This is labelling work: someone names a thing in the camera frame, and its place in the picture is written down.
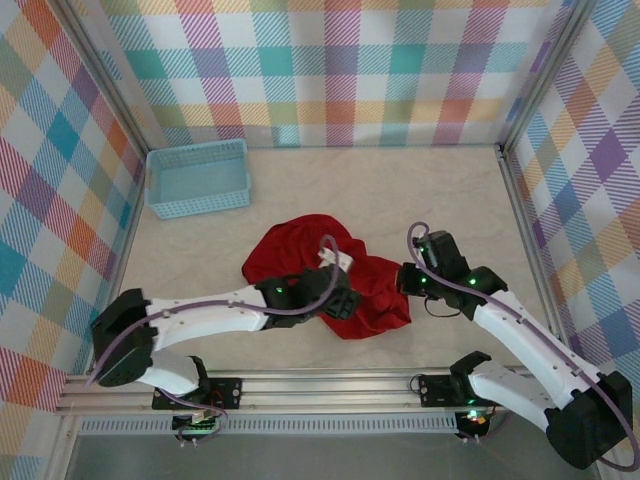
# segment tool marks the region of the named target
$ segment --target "marble floor surface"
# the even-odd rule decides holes
[[[122,289],[142,287],[147,298],[236,290],[246,285],[240,267],[272,225],[324,213],[364,240],[369,254],[398,263],[410,261],[405,236],[412,222],[448,230],[471,266],[492,268],[543,318],[492,148],[251,150],[249,163],[248,208],[159,220],[145,207]],[[411,325],[366,340],[342,340],[314,318],[291,329],[215,335],[172,349],[200,356],[210,370],[443,367],[474,350],[519,364],[464,317],[431,317],[421,299],[410,299],[410,308]]]

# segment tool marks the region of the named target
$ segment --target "red cloth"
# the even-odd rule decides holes
[[[362,296],[356,314],[348,320],[320,315],[345,339],[367,338],[411,323],[409,303],[397,293],[395,262],[367,255],[362,240],[328,215],[305,215],[271,228],[242,266],[251,284],[267,277],[302,273],[304,267],[318,268],[319,242],[323,235],[336,239],[341,252],[353,258],[349,270],[351,287]]]

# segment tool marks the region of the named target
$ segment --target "light blue basket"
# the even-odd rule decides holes
[[[147,155],[145,202],[162,219],[247,207],[243,139],[154,150]]]

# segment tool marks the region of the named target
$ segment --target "red fabric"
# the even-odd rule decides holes
[[[356,314],[348,320],[320,315],[325,323],[345,339],[367,338],[411,323],[409,303],[397,293],[395,262],[367,255],[362,240],[328,215],[305,215],[271,228],[242,266],[249,283],[267,277],[301,273],[304,267],[317,268],[319,242],[323,235],[335,237],[341,252],[353,258],[349,270],[351,287],[362,295]]]

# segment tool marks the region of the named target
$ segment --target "plaid wall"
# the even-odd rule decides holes
[[[281,147],[494,143],[571,0],[101,4],[117,45],[95,41],[133,70],[168,144]],[[534,63],[539,21],[559,8]]]
[[[22,480],[87,360],[143,164],[45,0],[0,12],[0,478]]]
[[[576,352],[640,411],[640,0],[600,0],[511,159]]]

